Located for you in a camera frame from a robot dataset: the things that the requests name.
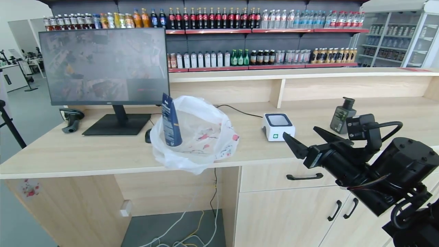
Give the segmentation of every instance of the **monitor stand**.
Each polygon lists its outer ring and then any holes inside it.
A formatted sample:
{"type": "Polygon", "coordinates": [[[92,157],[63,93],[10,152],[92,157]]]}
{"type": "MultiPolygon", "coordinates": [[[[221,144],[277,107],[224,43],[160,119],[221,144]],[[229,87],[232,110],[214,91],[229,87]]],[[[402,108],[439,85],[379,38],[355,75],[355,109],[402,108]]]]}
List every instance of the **monitor stand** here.
{"type": "Polygon", "coordinates": [[[113,105],[115,114],[107,114],[88,128],[83,135],[137,135],[151,114],[127,114],[123,105],[113,105]]]}

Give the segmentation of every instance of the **cabinet handle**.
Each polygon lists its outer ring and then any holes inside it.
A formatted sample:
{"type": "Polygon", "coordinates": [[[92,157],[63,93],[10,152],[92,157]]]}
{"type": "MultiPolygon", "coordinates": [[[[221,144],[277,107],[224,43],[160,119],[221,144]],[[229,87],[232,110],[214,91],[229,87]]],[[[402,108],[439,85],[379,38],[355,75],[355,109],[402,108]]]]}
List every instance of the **cabinet handle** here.
{"type": "Polygon", "coordinates": [[[357,199],[357,198],[354,198],[353,201],[354,201],[354,208],[352,209],[352,211],[351,211],[349,214],[345,214],[345,215],[343,215],[343,218],[345,218],[345,219],[349,219],[349,217],[351,217],[352,213],[354,212],[355,208],[357,207],[357,205],[358,205],[358,199],[357,199]]]}
{"type": "Polygon", "coordinates": [[[337,211],[335,211],[334,216],[329,216],[328,221],[333,221],[335,219],[335,216],[338,214],[338,211],[340,211],[340,208],[342,207],[342,202],[340,200],[337,200],[337,211]]]}
{"type": "Polygon", "coordinates": [[[288,180],[310,180],[310,179],[320,179],[322,177],[323,177],[323,174],[321,174],[321,173],[316,173],[315,177],[309,177],[309,178],[296,178],[291,174],[287,175],[288,180]]]}

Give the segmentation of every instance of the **green glass bottle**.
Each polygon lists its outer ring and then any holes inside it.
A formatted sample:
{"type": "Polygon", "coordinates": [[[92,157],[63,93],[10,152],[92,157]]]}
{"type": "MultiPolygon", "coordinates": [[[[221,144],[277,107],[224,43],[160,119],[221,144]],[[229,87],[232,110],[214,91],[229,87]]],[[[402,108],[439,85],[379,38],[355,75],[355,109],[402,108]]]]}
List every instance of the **green glass bottle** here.
{"type": "Polygon", "coordinates": [[[238,52],[238,65],[239,66],[244,65],[244,58],[242,57],[242,49],[239,49],[239,52],[238,52]]]}
{"type": "Polygon", "coordinates": [[[245,49],[244,52],[244,65],[248,65],[250,62],[250,58],[248,57],[248,49],[245,49]]]}
{"type": "Polygon", "coordinates": [[[238,65],[238,57],[237,57],[236,50],[232,50],[231,60],[232,60],[232,62],[231,62],[232,66],[238,65]]]}

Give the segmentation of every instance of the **robotic arm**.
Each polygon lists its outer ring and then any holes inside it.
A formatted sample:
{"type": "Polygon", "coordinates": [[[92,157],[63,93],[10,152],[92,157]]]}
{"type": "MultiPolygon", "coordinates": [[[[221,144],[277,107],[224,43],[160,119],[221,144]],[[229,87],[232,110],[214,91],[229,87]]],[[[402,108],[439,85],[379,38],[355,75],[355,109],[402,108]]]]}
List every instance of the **robotic arm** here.
{"type": "Polygon", "coordinates": [[[403,124],[378,124],[372,114],[348,118],[346,124],[349,139],[314,127],[327,142],[322,145],[307,147],[287,133],[283,137],[308,169],[325,168],[337,185],[351,191],[376,216],[395,206],[390,222],[383,226],[395,247],[439,247],[439,200],[420,209],[432,196],[422,180],[439,166],[439,155],[422,142],[398,137],[369,165],[382,143],[403,124]],[[381,138],[379,129],[388,126],[396,127],[381,138]],[[357,140],[366,140],[366,146],[352,147],[357,140]]]}

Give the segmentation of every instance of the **plastic bag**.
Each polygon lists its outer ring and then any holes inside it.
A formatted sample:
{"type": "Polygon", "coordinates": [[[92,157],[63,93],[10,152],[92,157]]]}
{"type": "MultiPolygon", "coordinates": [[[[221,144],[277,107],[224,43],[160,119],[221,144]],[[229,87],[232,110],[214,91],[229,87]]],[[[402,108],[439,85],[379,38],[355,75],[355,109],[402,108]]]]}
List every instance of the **plastic bag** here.
{"type": "Polygon", "coordinates": [[[163,117],[150,132],[155,159],[166,168],[198,175],[215,160],[231,157],[239,142],[226,114],[202,98],[180,96],[173,100],[183,143],[166,145],[163,117]]]}

